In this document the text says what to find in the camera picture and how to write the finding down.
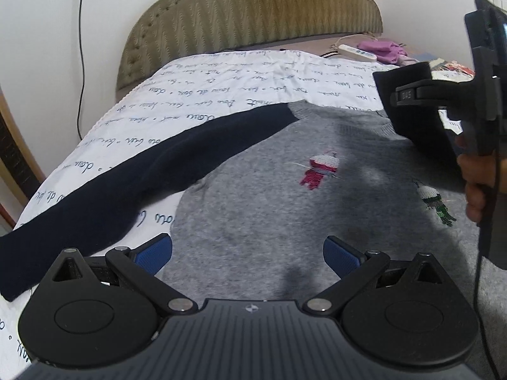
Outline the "person's right hand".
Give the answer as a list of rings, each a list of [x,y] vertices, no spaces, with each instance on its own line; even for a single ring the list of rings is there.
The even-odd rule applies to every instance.
[[[457,157],[461,175],[466,181],[467,218],[480,223],[485,213],[486,197],[481,185],[493,188],[497,179],[496,159],[491,156],[461,154]]]

